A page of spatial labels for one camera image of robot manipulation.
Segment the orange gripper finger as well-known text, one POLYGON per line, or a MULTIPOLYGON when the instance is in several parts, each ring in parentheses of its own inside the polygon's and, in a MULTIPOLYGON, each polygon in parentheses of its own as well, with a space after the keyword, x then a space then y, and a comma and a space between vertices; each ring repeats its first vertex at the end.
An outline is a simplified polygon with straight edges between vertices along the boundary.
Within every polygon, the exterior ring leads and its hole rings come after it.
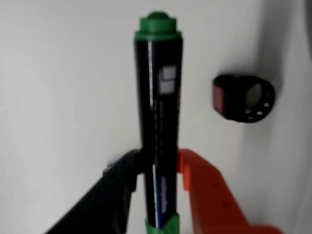
POLYGON ((271 225, 252 225, 218 168, 189 149, 178 151, 177 172, 189 194, 195 234, 279 234, 271 225))

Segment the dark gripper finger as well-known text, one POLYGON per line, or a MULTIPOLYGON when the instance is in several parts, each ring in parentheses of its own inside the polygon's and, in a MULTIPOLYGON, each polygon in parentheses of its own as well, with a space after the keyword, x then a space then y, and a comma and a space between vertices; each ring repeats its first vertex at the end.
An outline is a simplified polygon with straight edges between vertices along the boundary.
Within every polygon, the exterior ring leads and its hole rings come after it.
POLYGON ((116 161, 52 227, 49 234, 124 234, 132 193, 142 173, 140 150, 116 161))

